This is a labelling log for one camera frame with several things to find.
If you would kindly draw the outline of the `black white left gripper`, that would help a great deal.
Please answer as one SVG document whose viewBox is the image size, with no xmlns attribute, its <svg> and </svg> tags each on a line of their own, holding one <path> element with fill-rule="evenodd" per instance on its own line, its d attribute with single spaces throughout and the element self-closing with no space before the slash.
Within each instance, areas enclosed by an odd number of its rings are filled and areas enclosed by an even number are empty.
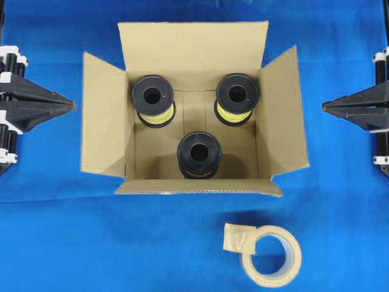
<svg viewBox="0 0 389 292">
<path fill-rule="evenodd" d="M 19 134 L 75 110 L 73 101 L 24 78 L 27 66 L 18 46 L 1 46 L 1 93 L 25 100 L 1 102 L 1 175 L 18 161 Z"/>
</svg>

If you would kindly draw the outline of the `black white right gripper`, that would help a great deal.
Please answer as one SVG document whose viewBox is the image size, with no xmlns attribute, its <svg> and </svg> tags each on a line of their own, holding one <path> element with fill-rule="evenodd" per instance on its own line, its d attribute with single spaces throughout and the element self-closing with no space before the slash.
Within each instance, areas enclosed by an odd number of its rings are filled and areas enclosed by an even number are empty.
<svg viewBox="0 0 389 292">
<path fill-rule="evenodd" d="M 325 102 L 322 110 L 376 134 L 373 161 L 388 177 L 388 47 L 373 56 L 373 63 L 375 86 Z"/>
</svg>

